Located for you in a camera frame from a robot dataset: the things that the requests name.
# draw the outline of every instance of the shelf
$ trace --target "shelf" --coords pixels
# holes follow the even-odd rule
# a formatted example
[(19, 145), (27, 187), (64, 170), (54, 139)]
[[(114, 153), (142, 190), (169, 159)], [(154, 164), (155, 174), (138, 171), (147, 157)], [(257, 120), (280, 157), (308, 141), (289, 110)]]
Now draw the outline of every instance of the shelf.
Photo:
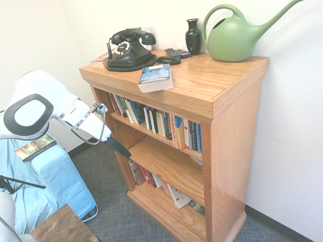
[(206, 241), (205, 218), (189, 205), (178, 209), (162, 188), (145, 183), (128, 192), (129, 198), (180, 241)]
[[(143, 133), (145, 133), (145, 134), (147, 134), (147, 135), (149, 135), (149, 136), (151, 136), (151, 137), (153, 137), (153, 138), (155, 138), (155, 139), (157, 139), (157, 140), (159, 140), (159, 141), (162, 141), (163, 143), (165, 143), (165, 144), (170, 145), (170, 146), (172, 146), (172, 147), (173, 147), (173, 141), (172, 141), (172, 140), (168, 140), (168, 139), (166, 139), (164, 136), (161, 136), (161, 135), (159, 135), (159, 134), (155, 134), (152, 130), (148, 130), (148, 129), (147, 129), (147, 127), (146, 127), (146, 122), (144, 122), (144, 123), (142, 123), (142, 124), (140, 124), (140, 125), (138, 125), (138, 124), (132, 124), (132, 123), (129, 121), (129, 119), (128, 119), (128, 118), (125, 118), (125, 117), (123, 117), (123, 116), (120, 116), (120, 115), (118, 115), (116, 112), (112, 112), (112, 113), (111, 113), (111, 116), (112, 116), (114, 119), (116, 119), (116, 120), (118, 120), (118, 121), (120, 121), (120, 122), (123, 122), (124, 124), (127, 124), (127, 125), (129, 125), (129, 126), (131, 126), (131, 127), (135, 128), (135, 129), (137, 129), (137, 130), (139, 130), (139, 131), (141, 131), (141, 132), (143, 132)], [(201, 154), (200, 154), (200, 153), (198, 153), (198, 152), (197, 152), (197, 151), (195, 151), (195, 150), (182, 149), (181, 151), (182, 151), (182, 152), (184, 152), (185, 154), (188, 154), (188, 155), (190, 155), (190, 156), (193, 156), (193, 157), (195, 157), (195, 158), (197, 158), (197, 159), (202, 160), (202, 156), (201, 156)]]
[(204, 205), (203, 170), (187, 154), (147, 136), (129, 149), (131, 159)]

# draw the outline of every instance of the watering can handle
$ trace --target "watering can handle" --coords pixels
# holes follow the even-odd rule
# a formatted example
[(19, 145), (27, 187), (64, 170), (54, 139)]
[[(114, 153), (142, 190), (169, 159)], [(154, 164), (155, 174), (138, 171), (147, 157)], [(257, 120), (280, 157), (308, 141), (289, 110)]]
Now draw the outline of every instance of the watering can handle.
[(230, 5), (230, 4), (221, 4), (221, 5), (216, 6), (213, 9), (211, 9), (211, 11), (208, 12), (208, 14), (206, 15), (206, 17), (204, 19), (204, 22), (203, 22), (203, 26), (202, 26), (202, 38), (203, 38), (203, 42), (204, 42), (204, 44), (205, 44), (206, 47), (207, 47), (206, 25), (207, 25), (208, 19), (211, 17), (211, 15), (215, 11), (220, 10), (220, 9), (228, 9), (228, 10), (231, 10), (233, 12), (233, 15), (232, 15), (233, 17), (237, 17), (239, 19), (245, 20), (242, 12), (239, 9), (237, 9), (235, 6)]

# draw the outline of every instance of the black baseboard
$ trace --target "black baseboard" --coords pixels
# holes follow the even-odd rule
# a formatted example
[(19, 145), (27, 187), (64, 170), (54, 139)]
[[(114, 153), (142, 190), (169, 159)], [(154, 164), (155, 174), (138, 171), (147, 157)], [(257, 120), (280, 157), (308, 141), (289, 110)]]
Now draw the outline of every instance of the black baseboard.
[[(89, 142), (96, 142), (97, 139), (92, 138), (89, 140)], [(89, 145), (87, 143), (83, 143), (76, 147), (75, 149), (68, 152), (68, 155), (71, 157), (71, 159), (75, 158), (76, 156), (82, 154), (87, 149), (91, 148), (92, 145)], [(314, 242), (305, 236), (301, 235), (300, 233), (290, 229), (289, 227), (286, 227), (285, 225), (273, 220), (272, 218), (269, 218), (267, 215), (264, 215), (263, 213), (249, 207), (246, 205), (245, 207), (246, 214), (257, 220), (258, 222), (262, 223), (263, 225), (267, 226), (271, 230), (281, 234), (282, 236), (294, 241), (294, 242)]]
[[(91, 143), (95, 143), (97, 141), (97, 139), (91, 138), (88, 141)], [(84, 151), (88, 150), (91, 147), (93, 147), (93, 145), (89, 145), (84, 142), (83, 144), (79, 145), (78, 147), (76, 147), (73, 150), (71, 150), (70, 152), (68, 152), (68, 155), (70, 156), (71, 159), (74, 159), (76, 156), (82, 154)]]
[(272, 218), (269, 218), (267, 215), (260, 213), (259, 211), (249, 207), (248, 205), (246, 205), (245, 211), (249, 217), (257, 220), (258, 222), (267, 226), (271, 230), (281, 234), (282, 236), (284, 236), (294, 242), (313, 242), (309, 238), (306, 238), (305, 236), (290, 229), (289, 227), (286, 227), (285, 225), (273, 220)]

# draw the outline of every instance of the remote control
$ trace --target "remote control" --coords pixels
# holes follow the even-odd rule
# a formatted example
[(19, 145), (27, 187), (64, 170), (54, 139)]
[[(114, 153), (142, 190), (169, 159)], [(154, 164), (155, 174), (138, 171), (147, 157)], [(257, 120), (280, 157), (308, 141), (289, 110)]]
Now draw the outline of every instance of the remote control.
[(182, 49), (168, 48), (165, 49), (165, 52), (168, 56), (173, 58), (188, 58), (191, 56), (190, 52), (184, 51)]

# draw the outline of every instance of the watering can spout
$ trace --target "watering can spout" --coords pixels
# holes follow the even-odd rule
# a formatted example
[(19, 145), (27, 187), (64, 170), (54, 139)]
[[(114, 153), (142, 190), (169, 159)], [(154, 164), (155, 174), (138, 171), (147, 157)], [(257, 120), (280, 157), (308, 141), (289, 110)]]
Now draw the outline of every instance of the watering can spout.
[(287, 4), (279, 13), (277, 13), (272, 19), (270, 19), (267, 23), (258, 25), (258, 33), (257, 39), (259, 39), (268, 29), (271, 28), (288, 10), (290, 10), (295, 4), (304, 1), (304, 0), (292, 0), (289, 4)]

